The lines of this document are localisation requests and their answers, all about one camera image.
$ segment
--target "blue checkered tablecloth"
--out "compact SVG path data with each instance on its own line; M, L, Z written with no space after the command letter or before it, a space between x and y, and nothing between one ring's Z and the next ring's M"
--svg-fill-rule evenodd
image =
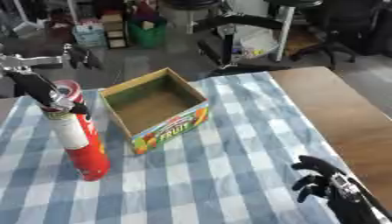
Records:
M209 100L209 121L134 157L96 90L84 92L111 160L85 182L30 97L0 129L0 223L337 223L322 199L296 202L290 165L339 156L268 73L215 77L193 85Z

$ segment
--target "red cylindrical can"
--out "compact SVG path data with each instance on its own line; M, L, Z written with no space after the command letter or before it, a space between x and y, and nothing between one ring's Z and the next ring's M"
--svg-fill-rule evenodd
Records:
M60 80L55 81L54 84L69 100L84 103L78 83L72 80ZM102 178L109 170L109 159L91 121L91 116L41 108L82 177L86 181Z

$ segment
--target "silver robotic hand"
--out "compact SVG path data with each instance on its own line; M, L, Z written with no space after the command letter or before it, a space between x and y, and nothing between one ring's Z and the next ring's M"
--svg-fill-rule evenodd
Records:
M292 189L299 191L297 201L303 203L310 195L327 200L327 205L342 224L392 223L389 212L358 181L324 160L300 156L294 170L317 172L298 180Z
M84 67L102 69L101 62L87 49L77 45L65 44L63 54L54 57L22 58L20 55L4 55L0 53L0 68L3 76L10 77L16 83L19 91L30 95L45 107L69 111L75 114L86 114L86 106L82 103L68 100L59 92L56 86L31 67L50 66L70 63L77 68L81 63Z

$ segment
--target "fruit box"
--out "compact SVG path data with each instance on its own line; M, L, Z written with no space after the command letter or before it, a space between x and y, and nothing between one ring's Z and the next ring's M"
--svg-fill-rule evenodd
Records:
M136 154L144 154L208 118L207 99L170 68L100 93Z

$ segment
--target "green crate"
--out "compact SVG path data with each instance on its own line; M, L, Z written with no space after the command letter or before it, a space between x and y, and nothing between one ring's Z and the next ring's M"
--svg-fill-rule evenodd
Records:
M162 45L165 42L166 23L160 24L157 27L145 31L137 24L130 22L128 24L128 28L132 40L142 47L154 48Z

